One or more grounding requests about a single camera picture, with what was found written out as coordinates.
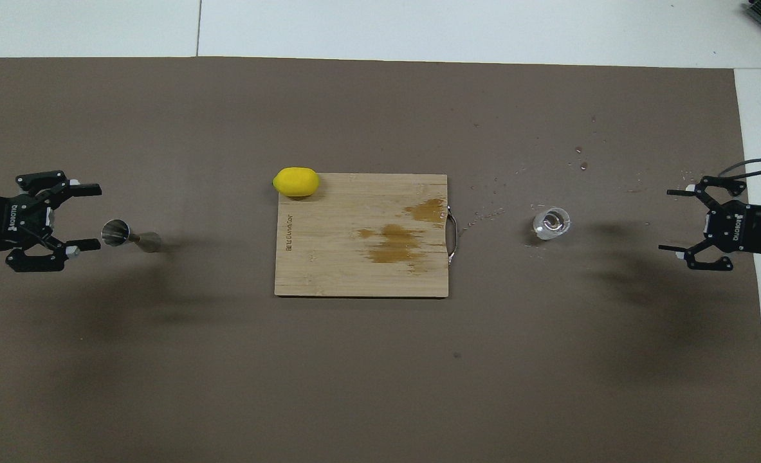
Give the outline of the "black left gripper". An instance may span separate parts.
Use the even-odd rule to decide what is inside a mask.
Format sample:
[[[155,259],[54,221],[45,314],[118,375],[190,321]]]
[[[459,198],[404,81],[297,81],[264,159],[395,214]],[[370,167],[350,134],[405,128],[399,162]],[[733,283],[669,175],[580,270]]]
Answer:
[[[18,273],[59,272],[69,259],[81,252],[99,250],[98,239],[57,241],[47,255],[27,255],[28,250],[53,234],[55,211],[72,197],[94,197],[103,194],[98,183],[81,183],[70,179],[64,171],[42,171],[16,176],[23,194],[0,197],[0,251],[12,250],[6,265]]]

